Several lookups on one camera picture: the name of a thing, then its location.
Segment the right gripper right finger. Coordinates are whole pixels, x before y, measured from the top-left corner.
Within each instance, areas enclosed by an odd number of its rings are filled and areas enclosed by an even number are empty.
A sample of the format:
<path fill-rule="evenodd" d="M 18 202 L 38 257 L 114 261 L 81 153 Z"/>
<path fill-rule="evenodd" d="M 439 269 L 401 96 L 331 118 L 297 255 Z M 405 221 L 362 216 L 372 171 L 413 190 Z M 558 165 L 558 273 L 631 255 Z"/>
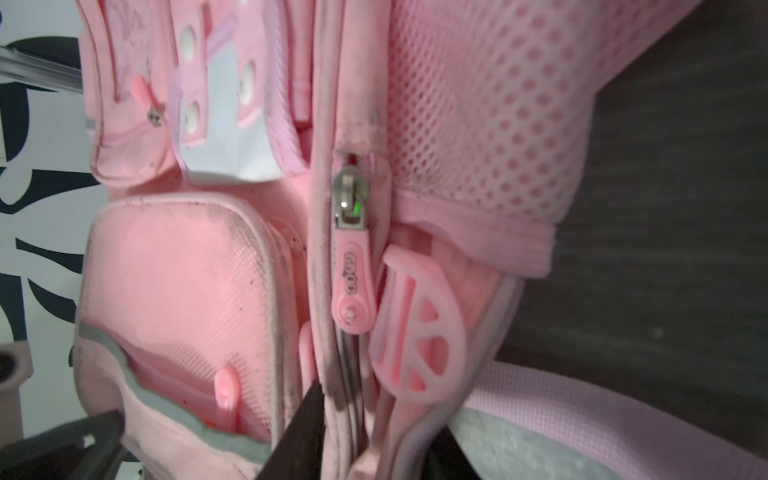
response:
<path fill-rule="evenodd" d="M 444 427 L 428 447 L 421 480 L 480 480 L 448 427 Z"/>

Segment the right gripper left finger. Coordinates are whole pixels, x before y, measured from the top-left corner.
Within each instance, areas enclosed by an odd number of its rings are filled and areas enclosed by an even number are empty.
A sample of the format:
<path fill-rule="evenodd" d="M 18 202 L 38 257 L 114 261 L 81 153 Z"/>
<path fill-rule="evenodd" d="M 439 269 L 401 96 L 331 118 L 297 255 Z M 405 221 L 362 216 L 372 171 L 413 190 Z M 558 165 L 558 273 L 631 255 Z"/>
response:
<path fill-rule="evenodd" d="M 325 430 L 325 396 L 315 380 L 256 480 L 319 479 Z"/>

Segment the pink student backpack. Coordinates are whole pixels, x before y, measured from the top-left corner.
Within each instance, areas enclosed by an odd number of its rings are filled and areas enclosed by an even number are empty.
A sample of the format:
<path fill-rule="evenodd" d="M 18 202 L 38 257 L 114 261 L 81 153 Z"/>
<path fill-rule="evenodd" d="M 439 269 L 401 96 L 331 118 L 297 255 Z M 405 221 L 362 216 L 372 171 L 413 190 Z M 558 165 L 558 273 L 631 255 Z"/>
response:
<path fill-rule="evenodd" d="M 319 479 L 763 479 L 651 406 L 495 361 L 598 92 L 691 1 L 81 1 L 95 217 L 76 392 L 153 479 L 256 479 L 312 383 Z"/>

